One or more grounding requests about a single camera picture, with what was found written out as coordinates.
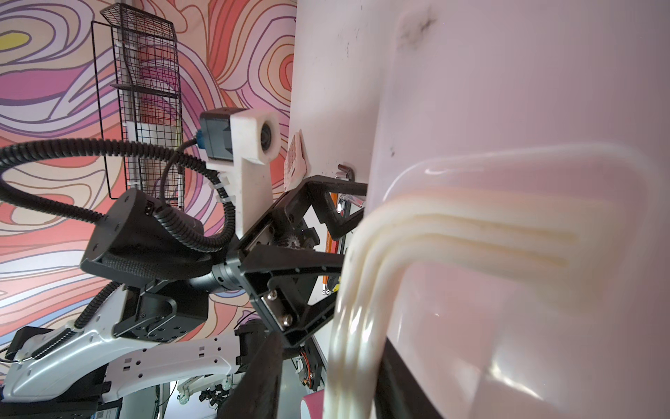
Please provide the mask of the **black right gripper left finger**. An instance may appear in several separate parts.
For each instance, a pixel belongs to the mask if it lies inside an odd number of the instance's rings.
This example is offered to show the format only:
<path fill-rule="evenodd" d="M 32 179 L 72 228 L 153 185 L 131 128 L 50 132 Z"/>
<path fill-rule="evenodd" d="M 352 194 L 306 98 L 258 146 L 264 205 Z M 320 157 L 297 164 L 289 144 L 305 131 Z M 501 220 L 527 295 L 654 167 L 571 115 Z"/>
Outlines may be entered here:
<path fill-rule="evenodd" d="M 218 409 L 218 419 L 277 417 L 284 345 L 279 333 L 271 333 L 256 353 L 251 366 L 227 402 Z"/>

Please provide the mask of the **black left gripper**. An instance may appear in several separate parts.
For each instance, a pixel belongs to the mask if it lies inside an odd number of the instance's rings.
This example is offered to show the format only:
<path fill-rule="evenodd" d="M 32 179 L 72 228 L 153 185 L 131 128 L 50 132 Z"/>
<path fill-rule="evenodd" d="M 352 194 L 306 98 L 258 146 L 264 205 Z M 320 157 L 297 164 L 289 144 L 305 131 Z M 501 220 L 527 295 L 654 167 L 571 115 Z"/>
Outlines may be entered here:
<path fill-rule="evenodd" d="M 307 225 L 314 211 L 333 240 L 353 231 L 364 210 L 343 216 L 335 195 L 366 198 L 367 184 L 326 176 L 311 176 L 306 188 L 285 193 L 261 216 L 251 230 L 228 248 L 214 254 L 209 288 L 246 292 L 256 314 L 271 332 L 279 333 L 285 347 L 299 347 L 333 318 L 336 296 L 316 303 L 312 291 L 321 279 L 338 279 L 344 257 L 316 251 L 319 234 Z"/>

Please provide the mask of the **pink calculator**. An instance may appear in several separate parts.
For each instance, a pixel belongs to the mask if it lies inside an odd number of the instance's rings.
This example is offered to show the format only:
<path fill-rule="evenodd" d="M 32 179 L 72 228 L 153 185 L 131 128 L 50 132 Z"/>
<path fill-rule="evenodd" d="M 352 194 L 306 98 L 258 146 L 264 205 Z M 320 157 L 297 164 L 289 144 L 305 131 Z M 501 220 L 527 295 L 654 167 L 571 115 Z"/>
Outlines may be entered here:
<path fill-rule="evenodd" d="M 303 133 L 298 130 L 289 143 L 284 160 L 284 191 L 288 192 L 298 187 L 306 177 L 307 171 Z"/>

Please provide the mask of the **pink plastic tool box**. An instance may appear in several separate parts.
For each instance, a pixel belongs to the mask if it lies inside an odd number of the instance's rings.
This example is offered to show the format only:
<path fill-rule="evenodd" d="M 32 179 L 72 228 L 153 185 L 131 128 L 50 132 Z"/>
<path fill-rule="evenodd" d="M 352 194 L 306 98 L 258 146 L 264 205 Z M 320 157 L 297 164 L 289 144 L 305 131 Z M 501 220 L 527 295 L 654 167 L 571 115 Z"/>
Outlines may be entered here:
<path fill-rule="evenodd" d="M 406 1 L 325 417 L 669 415 L 669 4 Z"/>

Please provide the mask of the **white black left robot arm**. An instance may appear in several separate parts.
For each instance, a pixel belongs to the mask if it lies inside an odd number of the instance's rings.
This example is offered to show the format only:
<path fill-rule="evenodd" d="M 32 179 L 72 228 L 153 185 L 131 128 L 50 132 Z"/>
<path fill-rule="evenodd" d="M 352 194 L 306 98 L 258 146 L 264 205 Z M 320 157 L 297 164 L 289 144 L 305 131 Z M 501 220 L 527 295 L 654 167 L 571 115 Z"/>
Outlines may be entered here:
<path fill-rule="evenodd" d="M 89 418 L 167 382 L 259 373 L 263 417 L 277 409 L 284 359 L 307 355 L 335 298 L 312 303 L 344 258 L 318 250 L 313 212 L 334 239 L 363 217 L 367 186 L 312 176 L 257 208 L 237 202 L 237 230 L 199 253 L 156 221 L 159 203 L 130 190 L 97 224 L 81 267 L 108 279 L 76 321 L 22 328 L 1 387 L 4 418 Z"/>

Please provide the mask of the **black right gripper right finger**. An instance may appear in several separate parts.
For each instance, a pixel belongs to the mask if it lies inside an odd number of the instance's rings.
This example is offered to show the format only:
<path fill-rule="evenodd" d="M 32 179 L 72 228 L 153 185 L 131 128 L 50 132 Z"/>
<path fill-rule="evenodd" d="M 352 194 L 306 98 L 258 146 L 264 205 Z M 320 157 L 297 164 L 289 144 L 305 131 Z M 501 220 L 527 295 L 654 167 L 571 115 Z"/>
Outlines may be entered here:
<path fill-rule="evenodd" d="M 374 406 L 378 418 L 429 418 L 429 401 L 390 340 L 380 363 Z"/>

